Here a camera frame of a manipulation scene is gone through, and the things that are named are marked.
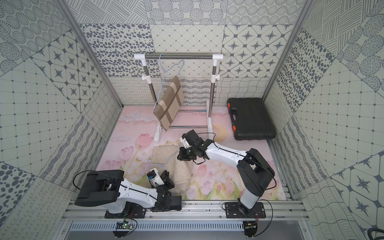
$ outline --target patterned tile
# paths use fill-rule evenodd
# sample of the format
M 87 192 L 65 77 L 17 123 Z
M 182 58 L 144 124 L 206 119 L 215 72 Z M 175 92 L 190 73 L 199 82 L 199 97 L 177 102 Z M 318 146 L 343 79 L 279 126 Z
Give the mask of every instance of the patterned tile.
M 209 78 L 179 78 L 184 93 L 183 105 L 207 105 L 211 92 L 211 79 Z M 167 90 L 173 78 L 166 78 L 163 84 L 163 92 Z M 217 94 L 217 84 L 214 91 L 214 102 Z
M 144 0 L 149 24 L 225 24 L 228 0 Z
M 155 104 L 146 80 L 141 78 L 110 78 L 121 102 L 129 104 Z M 156 95 L 159 92 L 161 78 L 152 78 L 152 84 Z
M 337 58 L 352 70 L 374 91 L 384 97 L 384 6 L 377 7 L 368 14 Z
M 295 198 L 303 201 L 317 239 L 365 239 L 331 179 L 297 193 Z
M 1 239 L 51 239 L 71 200 L 77 194 L 37 178 L 0 228 Z
M 271 91 L 264 103 L 275 126 L 276 132 L 279 134 L 288 120 L 292 117 L 293 112 L 277 83 L 273 83 Z
M 384 98 L 335 60 L 295 116 L 332 175 L 384 149 Z
M 336 56 L 376 2 L 316 0 L 303 28 Z
M 0 25 L 0 76 L 27 58 L 28 54 Z
M 104 71 L 110 77 L 141 77 L 144 70 L 135 53 L 155 52 L 149 25 L 80 24 Z M 159 77 L 157 60 L 147 61 L 152 77 Z
M 270 77 L 292 25 L 227 25 L 219 73 L 226 78 Z
M 299 108 L 334 59 L 318 41 L 301 30 L 277 78 L 292 111 Z
M 0 186 L 3 192 L 0 200 L 0 229 L 2 229 L 7 217 L 20 203 L 36 176 L 0 162 L 0 177 L 2 179 Z
M 104 141 L 107 141 L 121 108 L 103 82 L 98 89 L 91 88 L 91 91 L 93 97 L 81 115 L 96 129 Z
M 363 234 L 371 227 L 383 227 L 383 159 L 381 151 L 331 176 Z
M 215 104 L 226 105 L 228 98 L 261 98 L 268 82 L 269 78 L 221 78 Z
M 0 85 L 2 161 L 38 174 L 80 113 L 31 59 Z
M 28 56 L 69 30 L 53 1 L 9 1 L 0 6 L 0 25 Z
M 294 24 L 304 0 L 229 0 L 227 24 Z
M 79 112 L 100 85 L 101 77 L 71 30 L 31 58 Z
M 281 158 L 294 193 L 300 192 L 328 175 L 295 116 L 287 122 L 280 134 L 272 140 Z
M 76 190 L 73 177 L 93 169 L 105 141 L 83 116 L 75 122 L 39 177 L 69 190 Z
M 217 25 L 150 25 L 156 53 L 220 53 L 223 26 Z M 165 70 L 179 61 L 161 60 Z M 167 72 L 176 76 L 182 64 Z M 212 60 L 185 60 L 180 78 L 208 78 L 212 74 Z
M 66 0 L 78 23 L 148 24 L 143 0 Z

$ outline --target beige sweater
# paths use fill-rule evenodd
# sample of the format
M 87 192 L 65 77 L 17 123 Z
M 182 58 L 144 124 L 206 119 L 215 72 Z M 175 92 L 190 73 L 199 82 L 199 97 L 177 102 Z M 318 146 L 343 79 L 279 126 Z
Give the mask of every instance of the beige sweater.
M 189 188 L 189 184 L 192 178 L 191 171 L 190 171 L 192 169 L 190 166 L 191 161 L 186 162 L 186 161 L 178 160 L 177 159 L 178 154 L 179 154 L 179 146 L 164 145 L 164 146 L 154 147 L 153 153 L 152 153 L 152 155 L 154 156 L 149 160 L 149 162 L 152 164 L 164 165 L 166 170 L 169 172 L 169 178 L 175 184 L 175 187 L 170 190 L 174 195 L 181 195 L 182 193 L 185 193 Z M 154 166 L 154 167 L 157 168 L 157 170 L 159 171 L 159 174 L 163 173 L 164 171 L 163 167 L 161 166 Z

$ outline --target metal vent grille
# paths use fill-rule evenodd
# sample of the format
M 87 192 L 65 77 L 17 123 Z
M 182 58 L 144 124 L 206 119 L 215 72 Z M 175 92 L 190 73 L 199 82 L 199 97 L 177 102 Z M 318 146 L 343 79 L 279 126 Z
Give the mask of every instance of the metal vent grille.
M 118 221 L 73 221 L 71 231 L 112 231 Z M 135 231 L 239 231 L 243 230 L 242 221 L 138 221 Z

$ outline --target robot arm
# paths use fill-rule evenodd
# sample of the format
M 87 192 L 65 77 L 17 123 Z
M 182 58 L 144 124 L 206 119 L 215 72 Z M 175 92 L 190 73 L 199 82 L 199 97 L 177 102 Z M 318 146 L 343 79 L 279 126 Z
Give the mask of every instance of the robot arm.
M 167 171 L 161 175 L 157 171 L 150 171 L 150 179 L 160 182 L 157 188 L 146 188 L 131 183 L 123 177 L 124 171 L 107 170 L 91 171 L 87 174 L 75 205 L 94 207 L 102 205 L 111 214 L 119 214 L 124 211 L 126 203 L 135 203 L 153 212 L 181 210 L 181 196 L 171 196 L 168 192 L 173 188 Z
M 256 201 L 263 195 L 275 172 L 261 154 L 251 148 L 249 151 L 240 151 L 221 146 L 211 139 L 203 141 L 194 130 L 183 134 L 179 160 L 190 161 L 198 157 L 214 159 L 236 167 L 245 185 L 245 192 L 239 201 L 239 211 L 247 216 Z

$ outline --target white rack foot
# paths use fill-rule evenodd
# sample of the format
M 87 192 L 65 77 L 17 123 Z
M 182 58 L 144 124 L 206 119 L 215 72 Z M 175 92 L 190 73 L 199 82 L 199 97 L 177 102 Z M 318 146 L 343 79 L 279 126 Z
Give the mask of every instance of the white rack foot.
M 208 125 L 208 132 L 213 132 L 214 128 L 212 126 L 212 118 L 208 117 L 208 112 L 209 112 L 209 99 L 207 100 L 207 125 Z M 214 134 L 209 133 L 208 138 L 213 140 L 214 139 Z
M 153 141 L 160 142 L 162 131 L 163 131 L 163 129 L 161 128 L 160 122 L 157 122 L 156 132 L 155 132 L 155 136 L 153 138 Z

